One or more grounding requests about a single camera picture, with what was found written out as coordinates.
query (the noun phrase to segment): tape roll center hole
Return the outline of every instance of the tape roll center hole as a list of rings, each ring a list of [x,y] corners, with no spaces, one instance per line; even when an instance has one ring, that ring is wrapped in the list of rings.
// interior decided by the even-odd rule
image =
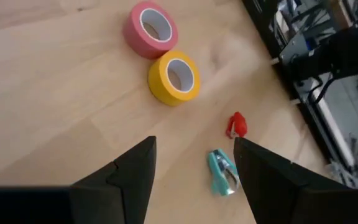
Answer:
[[[169,62],[168,79],[174,88],[180,91],[190,91],[194,85],[194,75],[190,66],[180,60],[173,59]]]
[[[172,27],[168,19],[155,9],[144,9],[140,22],[151,38],[159,41],[168,41],[172,37]]]

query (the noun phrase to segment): red clip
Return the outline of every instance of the red clip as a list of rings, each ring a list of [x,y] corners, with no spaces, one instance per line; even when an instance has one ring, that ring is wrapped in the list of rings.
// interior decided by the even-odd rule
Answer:
[[[230,117],[229,124],[226,129],[226,135],[233,139],[235,137],[244,137],[248,132],[248,127],[246,119],[240,114],[240,112],[235,112],[233,116]]]

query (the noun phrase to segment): wooden surface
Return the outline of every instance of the wooden surface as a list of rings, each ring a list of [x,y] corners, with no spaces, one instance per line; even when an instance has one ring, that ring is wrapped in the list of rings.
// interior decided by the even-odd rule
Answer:
[[[253,223],[242,191],[211,194],[206,154],[235,111],[247,138],[301,165],[323,161],[238,0],[158,0],[175,47],[194,59],[197,99],[172,108],[149,92],[152,62],[125,43],[135,1],[0,0],[0,184],[70,184],[149,135],[157,170],[146,223]]]

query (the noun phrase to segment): teal stapler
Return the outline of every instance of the teal stapler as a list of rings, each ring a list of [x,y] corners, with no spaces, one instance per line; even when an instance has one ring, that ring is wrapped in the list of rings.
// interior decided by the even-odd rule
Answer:
[[[222,196],[233,194],[240,184],[236,166],[222,151],[213,150],[208,154],[208,164],[211,169],[213,181],[212,191]]]

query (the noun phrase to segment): tape roll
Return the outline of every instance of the tape roll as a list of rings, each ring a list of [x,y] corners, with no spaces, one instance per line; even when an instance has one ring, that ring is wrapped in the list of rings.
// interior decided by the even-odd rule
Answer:
[[[151,26],[158,38],[147,32]],[[178,31],[171,17],[156,3],[140,2],[133,7],[124,24],[123,34],[128,45],[140,56],[157,59],[178,42]]]
[[[180,88],[175,87],[171,82],[168,71],[176,74],[180,81]],[[200,76],[192,59],[182,52],[169,51],[151,66],[149,87],[161,102],[176,106],[198,95]]]

